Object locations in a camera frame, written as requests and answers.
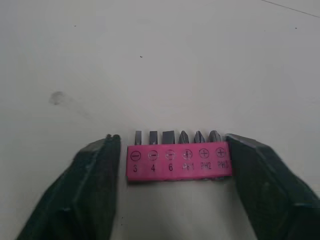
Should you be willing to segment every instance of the flathead screwdriver bit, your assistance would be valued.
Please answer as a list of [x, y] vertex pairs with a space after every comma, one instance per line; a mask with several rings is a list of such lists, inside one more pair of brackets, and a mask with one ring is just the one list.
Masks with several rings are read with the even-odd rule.
[[162, 132], [162, 144], [175, 144], [175, 131]]
[[141, 131], [135, 131], [134, 145], [141, 145], [142, 144], [141, 135], [142, 135]]
[[150, 133], [149, 133], [149, 144], [150, 145], [158, 144], [158, 131], [150, 131]]

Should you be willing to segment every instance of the white surface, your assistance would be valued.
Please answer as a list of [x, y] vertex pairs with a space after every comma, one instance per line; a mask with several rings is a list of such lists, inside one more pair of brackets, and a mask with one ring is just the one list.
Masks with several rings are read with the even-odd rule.
[[320, 191], [317, 17], [260, 0], [3, 0], [0, 33], [0, 239], [107, 133], [123, 152], [113, 240], [255, 239], [231, 181], [127, 188], [137, 129], [257, 139]]

